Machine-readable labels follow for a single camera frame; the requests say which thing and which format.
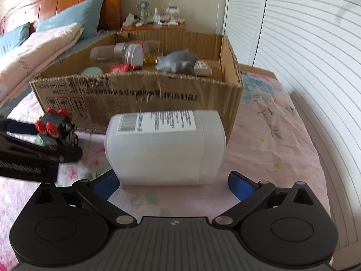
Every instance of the white plastic jug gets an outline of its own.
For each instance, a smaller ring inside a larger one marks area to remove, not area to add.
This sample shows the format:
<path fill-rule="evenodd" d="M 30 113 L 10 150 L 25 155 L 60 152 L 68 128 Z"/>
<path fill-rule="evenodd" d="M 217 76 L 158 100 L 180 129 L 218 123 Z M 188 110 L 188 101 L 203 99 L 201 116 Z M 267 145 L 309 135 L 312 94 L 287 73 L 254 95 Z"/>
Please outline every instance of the white plastic jug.
<path fill-rule="evenodd" d="M 226 150 L 217 111 L 118 114 L 105 136 L 105 154 L 125 185 L 213 182 Z"/>

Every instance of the cardboard box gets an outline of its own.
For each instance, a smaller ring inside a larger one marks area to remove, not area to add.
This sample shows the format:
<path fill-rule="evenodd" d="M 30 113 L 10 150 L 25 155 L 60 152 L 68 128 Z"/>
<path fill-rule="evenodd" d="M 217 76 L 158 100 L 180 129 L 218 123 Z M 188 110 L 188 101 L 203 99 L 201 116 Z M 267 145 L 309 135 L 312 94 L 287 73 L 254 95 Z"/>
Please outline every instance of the cardboard box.
<path fill-rule="evenodd" d="M 89 67 L 93 47 L 131 40 L 159 40 L 164 55 L 189 49 L 212 67 L 212 77 L 156 72 L 154 66 L 97 77 L 77 75 Z M 208 109 L 219 112 L 227 140 L 243 90 L 239 65 L 227 37 L 179 30 L 106 36 L 70 57 L 53 62 L 30 85 L 43 110 L 48 107 L 69 110 L 82 131 L 104 133 L 110 118 L 119 113 Z"/>

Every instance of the silver screw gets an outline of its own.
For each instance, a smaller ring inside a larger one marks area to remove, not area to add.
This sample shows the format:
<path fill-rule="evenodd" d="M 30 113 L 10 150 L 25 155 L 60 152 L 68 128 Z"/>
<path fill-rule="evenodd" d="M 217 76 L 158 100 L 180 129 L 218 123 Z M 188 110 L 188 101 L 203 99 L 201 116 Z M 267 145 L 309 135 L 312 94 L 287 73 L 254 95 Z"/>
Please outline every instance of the silver screw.
<path fill-rule="evenodd" d="M 229 216 L 218 216 L 215 219 L 215 222 L 219 225 L 230 225 L 233 222 L 233 219 Z"/>
<path fill-rule="evenodd" d="M 118 224 L 131 224 L 134 221 L 134 218 L 129 215 L 122 215 L 117 217 L 115 221 Z"/>
<path fill-rule="evenodd" d="M 72 130 L 72 128 L 73 128 L 73 126 L 72 126 L 72 124 L 70 123 L 70 122 L 68 122 L 66 125 L 65 125 L 65 130 L 66 131 L 70 131 L 70 130 Z"/>

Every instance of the gray stuffed toy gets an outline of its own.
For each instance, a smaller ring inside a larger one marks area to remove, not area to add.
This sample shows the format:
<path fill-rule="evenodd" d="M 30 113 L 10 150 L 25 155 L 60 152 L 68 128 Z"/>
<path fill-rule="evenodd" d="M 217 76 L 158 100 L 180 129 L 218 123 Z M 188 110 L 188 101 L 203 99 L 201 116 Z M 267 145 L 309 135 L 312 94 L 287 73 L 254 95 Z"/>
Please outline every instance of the gray stuffed toy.
<path fill-rule="evenodd" d="M 193 75 L 197 55 L 189 50 L 175 51 L 165 57 L 158 57 L 157 71 Z"/>

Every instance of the blue gripper pad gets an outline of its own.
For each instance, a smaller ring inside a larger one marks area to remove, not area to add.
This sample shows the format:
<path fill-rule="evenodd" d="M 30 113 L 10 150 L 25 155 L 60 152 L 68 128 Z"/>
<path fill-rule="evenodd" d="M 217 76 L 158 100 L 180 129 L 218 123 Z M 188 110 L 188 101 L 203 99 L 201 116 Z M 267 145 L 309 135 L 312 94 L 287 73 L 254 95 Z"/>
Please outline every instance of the blue gripper pad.
<path fill-rule="evenodd" d="M 109 199 L 120 186 L 120 181 L 117 175 L 113 169 L 110 171 L 111 173 L 109 173 L 109 171 L 107 172 L 109 175 L 105 173 L 105 177 L 93 186 L 93 191 L 104 200 Z"/>
<path fill-rule="evenodd" d="M 252 195 L 259 186 L 237 171 L 232 171 L 228 175 L 228 188 L 240 201 L 243 201 Z"/>

